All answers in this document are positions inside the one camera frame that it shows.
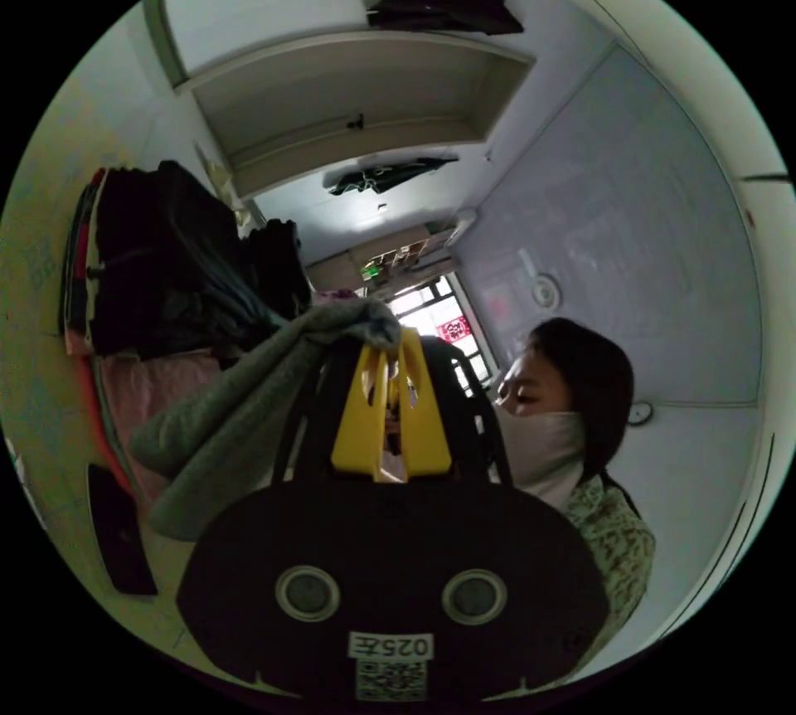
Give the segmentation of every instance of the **white shelf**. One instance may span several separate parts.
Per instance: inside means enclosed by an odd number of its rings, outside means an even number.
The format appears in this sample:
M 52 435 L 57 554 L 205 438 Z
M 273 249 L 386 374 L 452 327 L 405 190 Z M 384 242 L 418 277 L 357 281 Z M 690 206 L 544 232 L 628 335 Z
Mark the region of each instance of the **white shelf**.
M 251 198 L 346 159 L 486 142 L 533 63 L 459 37 L 340 32 L 249 52 L 182 89 Z

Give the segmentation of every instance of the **gray cloth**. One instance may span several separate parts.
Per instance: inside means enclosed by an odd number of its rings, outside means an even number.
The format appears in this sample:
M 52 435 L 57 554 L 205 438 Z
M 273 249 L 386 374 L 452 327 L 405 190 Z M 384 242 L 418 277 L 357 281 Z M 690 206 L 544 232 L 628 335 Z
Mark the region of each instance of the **gray cloth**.
M 171 481 L 149 514 L 157 533 L 196 541 L 223 510 L 258 488 L 273 468 L 306 376 L 345 336 L 395 350 L 400 325 L 376 299 L 310 309 L 209 386 L 135 431 L 130 453 Z

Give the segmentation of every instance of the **sticker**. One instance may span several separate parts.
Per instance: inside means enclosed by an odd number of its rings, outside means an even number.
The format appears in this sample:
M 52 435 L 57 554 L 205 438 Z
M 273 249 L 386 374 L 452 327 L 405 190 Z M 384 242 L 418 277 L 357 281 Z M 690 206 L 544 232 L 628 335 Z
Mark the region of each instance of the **sticker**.
M 465 317 L 457 317 L 447 323 L 437 326 L 437 334 L 440 338 L 444 339 L 448 344 L 458 342 L 464 339 L 465 336 L 470 335 L 470 326 Z
M 357 701 L 425 701 L 434 636 L 351 632 L 348 656 L 357 661 Z

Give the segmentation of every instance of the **red poster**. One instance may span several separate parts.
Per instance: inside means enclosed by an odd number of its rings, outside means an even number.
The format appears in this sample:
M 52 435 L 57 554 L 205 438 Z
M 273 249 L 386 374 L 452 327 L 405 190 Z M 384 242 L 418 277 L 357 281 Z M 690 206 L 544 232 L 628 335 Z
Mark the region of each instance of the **red poster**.
M 449 323 L 444 323 L 437 326 L 437 333 L 440 338 L 448 343 L 458 342 L 464 339 L 465 336 L 470 335 L 470 326 L 464 317 L 457 317 L 452 319 Z

